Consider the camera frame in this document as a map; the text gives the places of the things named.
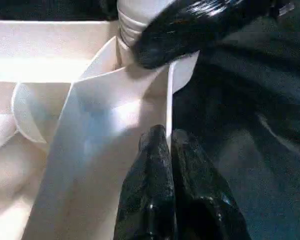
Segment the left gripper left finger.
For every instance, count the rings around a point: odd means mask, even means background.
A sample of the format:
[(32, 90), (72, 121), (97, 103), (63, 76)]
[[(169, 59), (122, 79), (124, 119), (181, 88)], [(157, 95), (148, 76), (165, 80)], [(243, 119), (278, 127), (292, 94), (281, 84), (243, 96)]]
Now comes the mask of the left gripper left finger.
[(121, 188), (115, 240), (177, 238), (172, 162), (163, 125), (143, 133)]

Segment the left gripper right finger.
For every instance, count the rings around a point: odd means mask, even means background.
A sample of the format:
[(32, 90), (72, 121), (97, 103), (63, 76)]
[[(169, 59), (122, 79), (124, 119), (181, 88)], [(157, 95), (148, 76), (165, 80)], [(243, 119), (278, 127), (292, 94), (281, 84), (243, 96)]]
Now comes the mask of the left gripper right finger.
[(176, 219), (180, 240), (249, 240), (247, 224), (228, 185), (197, 138), (171, 137)]

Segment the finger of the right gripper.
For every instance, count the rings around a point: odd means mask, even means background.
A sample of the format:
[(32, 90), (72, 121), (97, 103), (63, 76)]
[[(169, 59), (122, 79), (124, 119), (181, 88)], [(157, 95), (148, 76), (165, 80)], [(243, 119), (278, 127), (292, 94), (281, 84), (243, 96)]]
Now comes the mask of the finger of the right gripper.
[(145, 69), (155, 69), (184, 55), (212, 49), (266, 15), (272, 5), (271, 0), (175, 0), (133, 44), (134, 60)]

